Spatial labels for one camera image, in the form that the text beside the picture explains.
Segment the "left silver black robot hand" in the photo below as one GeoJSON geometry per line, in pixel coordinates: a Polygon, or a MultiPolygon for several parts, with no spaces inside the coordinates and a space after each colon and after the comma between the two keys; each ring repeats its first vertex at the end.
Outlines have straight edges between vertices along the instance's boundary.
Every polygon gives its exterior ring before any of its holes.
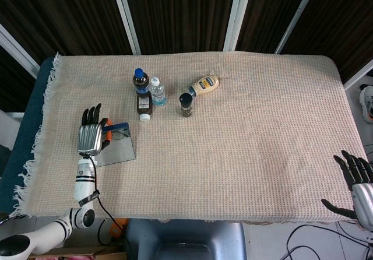
{"type": "Polygon", "coordinates": [[[82,115],[81,126],[78,132],[78,153],[83,158],[97,156],[112,141],[111,131],[104,131],[109,125],[108,118],[99,121],[101,103],[85,109],[82,115]]]}

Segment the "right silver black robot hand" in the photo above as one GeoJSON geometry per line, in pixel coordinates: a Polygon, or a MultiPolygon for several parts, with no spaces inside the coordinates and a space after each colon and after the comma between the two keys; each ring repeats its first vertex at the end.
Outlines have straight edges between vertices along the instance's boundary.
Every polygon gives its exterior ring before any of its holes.
{"type": "Polygon", "coordinates": [[[326,199],[321,202],[331,212],[357,220],[361,227],[372,231],[372,164],[345,150],[342,150],[342,155],[343,157],[334,155],[333,158],[342,170],[353,201],[353,209],[338,208],[326,199]]]}

